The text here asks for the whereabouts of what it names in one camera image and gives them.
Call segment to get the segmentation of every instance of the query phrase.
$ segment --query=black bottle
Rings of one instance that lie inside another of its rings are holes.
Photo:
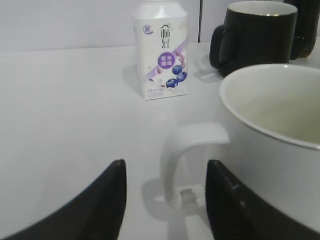
[[[317,41],[320,0],[284,0],[298,8],[291,60],[307,58]]]

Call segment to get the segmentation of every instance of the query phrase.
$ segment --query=white wall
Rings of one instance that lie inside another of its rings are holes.
[[[138,0],[1,0],[0,52],[133,45]],[[198,42],[201,0],[181,0]]]

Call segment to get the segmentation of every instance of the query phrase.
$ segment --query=white mug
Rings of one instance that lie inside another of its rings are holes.
[[[183,193],[203,203],[198,186],[181,190],[179,158],[203,145],[224,146],[220,160],[260,198],[320,232],[320,70],[256,65],[229,75],[220,88],[216,123],[182,126],[165,141],[161,179],[166,201],[187,206]]]

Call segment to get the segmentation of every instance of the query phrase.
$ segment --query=blueberry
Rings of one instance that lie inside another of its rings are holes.
[[[178,80],[179,83],[183,83],[183,82],[186,80],[187,77],[188,77],[188,73],[186,73],[186,72],[184,71],[184,72],[180,73],[180,74],[176,77],[176,79]]]
[[[173,69],[172,69],[172,73],[174,74],[174,75],[179,75],[180,73],[182,73],[182,66],[180,66],[180,65],[176,65],[176,66],[174,66],[173,67]]]
[[[166,82],[166,87],[167,88],[176,88],[178,87],[179,82],[176,79],[170,79],[169,81]]]

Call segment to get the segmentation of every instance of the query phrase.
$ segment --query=white tabletop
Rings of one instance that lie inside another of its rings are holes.
[[[171,210],[160,183],[165,137],[180,125],[214,121],[220,105],[222,78],[209,64],[209,44],[190,45],[186,96],[144,101],[134,56],[134,47],[0,55],[0,238],[59,209],[125,159],[119,240],[212,240],[205,212]],[[319,56],[320,44],[295,64],[319,68]],[[209,155],[189,153],[177,184],[202,181],[196,172]]]

